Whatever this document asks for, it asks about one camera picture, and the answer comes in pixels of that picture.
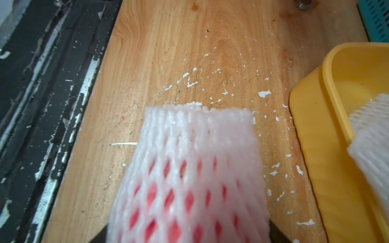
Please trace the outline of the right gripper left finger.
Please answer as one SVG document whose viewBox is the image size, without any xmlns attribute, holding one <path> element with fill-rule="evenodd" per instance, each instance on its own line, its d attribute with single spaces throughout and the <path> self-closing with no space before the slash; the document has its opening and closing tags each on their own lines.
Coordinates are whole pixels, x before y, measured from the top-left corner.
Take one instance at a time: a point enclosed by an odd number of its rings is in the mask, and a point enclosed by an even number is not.
<svg viewBox="0 0 389 243">
<path fill-rule="evenodd" d="M 106 225 L 89 243 L 105 243 L 107 236 L 107 227 Z"/>
</svg>

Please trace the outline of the netted apple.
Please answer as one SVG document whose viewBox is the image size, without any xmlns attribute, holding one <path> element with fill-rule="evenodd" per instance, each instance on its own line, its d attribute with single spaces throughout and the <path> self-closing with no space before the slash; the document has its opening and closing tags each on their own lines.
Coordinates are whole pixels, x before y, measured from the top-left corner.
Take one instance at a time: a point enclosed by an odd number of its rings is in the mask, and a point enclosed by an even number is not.
<svg viewBox="0 0 389 243">
<path fill-rule="evenodd" d="M 268 243 L 258 139 L 247 109 L 148 107 L 114 200 L 109 243 Z"/>
</svg>

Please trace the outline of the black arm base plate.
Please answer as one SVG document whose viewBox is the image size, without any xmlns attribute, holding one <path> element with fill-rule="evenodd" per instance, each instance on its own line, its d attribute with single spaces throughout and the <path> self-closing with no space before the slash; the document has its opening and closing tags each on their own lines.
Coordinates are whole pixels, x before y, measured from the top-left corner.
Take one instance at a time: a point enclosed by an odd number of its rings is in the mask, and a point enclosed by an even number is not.
<svg viewBox="0 0 389 243">
<path fill-rule="evenodd" d="M 1 242 L 39 243 L 121 1 L 1 1 Z"/>
</svg>

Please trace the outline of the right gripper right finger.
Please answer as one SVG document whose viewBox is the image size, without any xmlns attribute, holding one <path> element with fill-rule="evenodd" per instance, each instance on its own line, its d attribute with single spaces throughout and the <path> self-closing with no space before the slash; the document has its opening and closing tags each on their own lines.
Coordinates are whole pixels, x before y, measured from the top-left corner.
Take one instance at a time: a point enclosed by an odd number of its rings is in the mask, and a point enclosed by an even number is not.
<svg viewBox="0 0 389 243">
<path fill-rule="evenodd" d="M 269 221 L 269 228 L 269 238 L 271 243 L 292 243 L 292 241 L 286 237 L 271 220 Z"/>
</svg>

